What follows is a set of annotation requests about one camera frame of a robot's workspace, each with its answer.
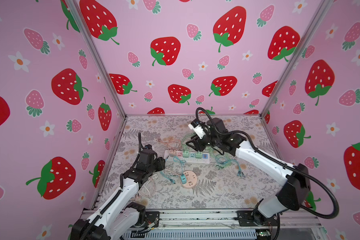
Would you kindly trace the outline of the pink USB charger plug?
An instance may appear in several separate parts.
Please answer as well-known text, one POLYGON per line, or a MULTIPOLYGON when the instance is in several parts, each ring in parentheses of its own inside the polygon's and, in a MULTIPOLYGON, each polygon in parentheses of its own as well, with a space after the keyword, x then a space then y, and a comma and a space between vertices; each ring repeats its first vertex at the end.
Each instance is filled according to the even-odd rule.
POLYGON ((169 155, 174 157, 177 156, 177 151, 176 150, 169 150, 169 155))

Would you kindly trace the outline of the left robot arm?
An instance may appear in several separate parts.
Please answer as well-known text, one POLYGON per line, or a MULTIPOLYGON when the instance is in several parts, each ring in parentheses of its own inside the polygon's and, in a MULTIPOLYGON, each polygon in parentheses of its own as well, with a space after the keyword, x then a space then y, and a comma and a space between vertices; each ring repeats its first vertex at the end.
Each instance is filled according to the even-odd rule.
POLYGON ((158 157, 151 145, 142 145, 141 133, 138 140, 138 155, 132 166, 120 175, 120 186, 90 217, 76 221, 71 240, 120 240, 130 227, 145 224, 146 207, 129 201, 154 173, 166 168, 166 161, 158 157))

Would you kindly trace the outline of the teal charger plug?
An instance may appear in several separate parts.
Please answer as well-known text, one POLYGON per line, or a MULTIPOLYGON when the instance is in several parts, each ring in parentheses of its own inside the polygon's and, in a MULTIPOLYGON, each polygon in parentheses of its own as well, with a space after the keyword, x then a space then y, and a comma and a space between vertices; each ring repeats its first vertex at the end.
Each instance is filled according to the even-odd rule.
POLYGON ((181 175, 181 182, 183 185, 187 183, 187 178, 186 178, 185 174, 181 175))

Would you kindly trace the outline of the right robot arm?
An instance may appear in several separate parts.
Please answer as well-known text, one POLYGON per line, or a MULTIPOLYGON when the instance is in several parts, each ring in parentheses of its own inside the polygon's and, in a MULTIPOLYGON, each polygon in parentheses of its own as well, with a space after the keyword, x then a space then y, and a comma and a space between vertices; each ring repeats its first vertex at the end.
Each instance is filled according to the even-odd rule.
POLYGON ((207 110, 198 107, 196 118, 189 124, 194 135, 186 143, 197 152, 209 147, 223 156, 229 154, 245 160, 273 178, 281 189, 266 199, 257 203, 247 220, 258 226, 266 221, 279 217, 285 211, 303 209, 322 219, 334 219, 340 212, 339 203, 329 188, 315 177, 309 175, 309 170, 302 164, 294 166, 262 151, 255 146, 250 135, 244 131, 228 131, 219 118, 212 118, 207 110), (321 187, 329 196, 333 211, 321 214, 304 205, 304 200, 311 191, 311 183, 321 187))

